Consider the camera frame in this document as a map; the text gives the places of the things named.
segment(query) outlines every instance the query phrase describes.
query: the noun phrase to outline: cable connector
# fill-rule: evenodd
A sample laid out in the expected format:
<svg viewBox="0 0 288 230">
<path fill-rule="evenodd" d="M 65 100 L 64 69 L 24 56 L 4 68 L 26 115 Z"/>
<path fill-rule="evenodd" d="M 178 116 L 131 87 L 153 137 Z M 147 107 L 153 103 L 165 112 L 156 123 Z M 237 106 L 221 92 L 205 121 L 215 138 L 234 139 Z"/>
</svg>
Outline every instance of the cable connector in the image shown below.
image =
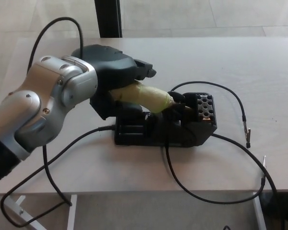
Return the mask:
<svg viewBox="0 0 288 230">
<path fill-rule="evenodd" d="M 264 168 L 266 169 L 267 168 L 267 165 L 266 165 L 266 162 L 265 162 L 265 158 L 266 156 L 264 156 L 264 162 L 263 162 L 263 166 Z M 263 173 L 263 176 L 261 178 L 261 185 L 264 185 L 265 184 L 265 174 Z"/>
<path fill-rule="evenodd" d="M 245 139 L 246 139 L 246 148 L 249 149 L 251 147 L 251 129 L 247 128 L 246 121 L 243 122 L 243 127 L 244 127 Z"/>
</svg>

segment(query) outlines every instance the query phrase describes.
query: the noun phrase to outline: metal clip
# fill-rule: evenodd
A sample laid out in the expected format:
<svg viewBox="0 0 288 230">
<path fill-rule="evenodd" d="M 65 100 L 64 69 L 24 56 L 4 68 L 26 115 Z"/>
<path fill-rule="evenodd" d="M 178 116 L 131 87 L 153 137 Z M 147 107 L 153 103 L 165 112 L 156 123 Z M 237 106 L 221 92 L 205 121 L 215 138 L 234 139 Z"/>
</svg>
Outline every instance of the metal clip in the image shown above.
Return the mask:
<svg viewBox="0 0 288 230">
<path fill-rule="evenodd" d="M 246 148 L 251 147 L 251 129 L 247 129 L 246 126 L 246 121 L 243 122 L 243 127 L 244 127 L 244 134 L 245 134 L 245 139 L 246 139 Z"/>
<path fill-rule="evenodd" d="M 267 168 L 267 165 L 266 165 L 266 163 L 265 163 L 265 158 L 266 158 L 266 156 L 264 156 L 263 166 L 264 166 L 265 168 Z"/>
</svg>

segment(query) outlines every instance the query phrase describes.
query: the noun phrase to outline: table leg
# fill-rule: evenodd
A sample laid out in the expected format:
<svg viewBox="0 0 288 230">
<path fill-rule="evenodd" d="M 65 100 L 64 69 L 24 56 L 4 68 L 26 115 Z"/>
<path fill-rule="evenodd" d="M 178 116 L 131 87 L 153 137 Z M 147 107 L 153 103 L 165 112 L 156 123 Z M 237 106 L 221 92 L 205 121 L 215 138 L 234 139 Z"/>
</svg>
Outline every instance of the table leg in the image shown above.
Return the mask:
<svg viewBox="0 0 288 230">
<path fill-rule="evenodd" d="M 6 198 L 4 204 L 10 210 L 11 217 L 16 221 L 23 223 L 27 222 L 33 217 L 27 213 L 21 206 L 21 202 L 24 200 L 25 196 L 21 196 L 16 202 L 9 196 Z M 33 221 L 30 226 L 35 230 L 46 230 L 37 220 Z"/>
<path fill-rule="evenodd" d="M 73 230 L 73 227 L 75 224 L 77 198 L 78 198 L 78 195 L 72 195 L 71 197 L 72 206 L 70 206 L 69 208 L 67 230 Z"/>
<path fill-rule="evenodd" d="M 259 197 L 256 197 L 253 200 L 253 202 L 254 202 L 254 208 L 255 208 L 255 213 L 256 213 L 256 218 L 257 218 L 257 223 L 258 223 L 258 230 L 267 230 L 265 226 L 264 215 L 261 209 Z"/>
</svg>

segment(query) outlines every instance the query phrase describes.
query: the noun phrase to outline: black device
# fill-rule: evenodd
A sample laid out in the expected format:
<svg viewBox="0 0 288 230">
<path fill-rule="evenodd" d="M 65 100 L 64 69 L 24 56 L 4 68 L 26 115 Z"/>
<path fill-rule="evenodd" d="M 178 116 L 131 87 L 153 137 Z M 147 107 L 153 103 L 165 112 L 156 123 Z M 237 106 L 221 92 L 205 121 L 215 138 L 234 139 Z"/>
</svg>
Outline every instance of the black device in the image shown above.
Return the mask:
<svg viewBox="0 0 288 230">
<path fill-rule="evenodd" d="M 115 144 L 172 147 L 202 145 L 216 130 L 213 97 L 207 93 L 180 94 L 179 105 L 159 114 L 139 112 L 134 117 L 116 117 Z"/>
<path fill-rule="evenodd" d="M 79 55 L 79 49 L 72 53 Z M 90 105 L 104 120 L 116 117 L 115 144 L 163 146 L 168 134 L 170 146 L 193 147 L 202 145 L 216 130 L 212 95 L 169 92 L 176 102 L 172 108 L 159 114 L 143 112 L 140 105 L 114 101 L 109 91 L 155 76 L 152 64 L 100 45 L 85 46 L 82 59 L 94 66 L 98 75 L 98 89 Z"/>
</svg>

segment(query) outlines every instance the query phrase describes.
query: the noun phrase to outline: black box with holes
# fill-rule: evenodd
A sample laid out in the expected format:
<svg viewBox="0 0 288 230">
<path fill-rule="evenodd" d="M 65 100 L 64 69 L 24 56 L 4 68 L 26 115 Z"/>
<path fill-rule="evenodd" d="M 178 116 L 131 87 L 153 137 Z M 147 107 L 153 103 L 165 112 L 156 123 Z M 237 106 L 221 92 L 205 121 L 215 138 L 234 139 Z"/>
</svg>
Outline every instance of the black box with holes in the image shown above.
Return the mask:
<svg viewBox="0 0 288 230">
<path fill-rule="evenodd" d="M 115 144 L 164 146 L 166 136 L 171 147 L 188 148 L 204 144 L 217 129 L 213 96 L 195 92 L 180 94 L 179 104 L 183 105 L 184 112 L 171 121 L 165 118 L 165 113 L 140 112 L 135 117 L 117 116 Z"/>
</svg>

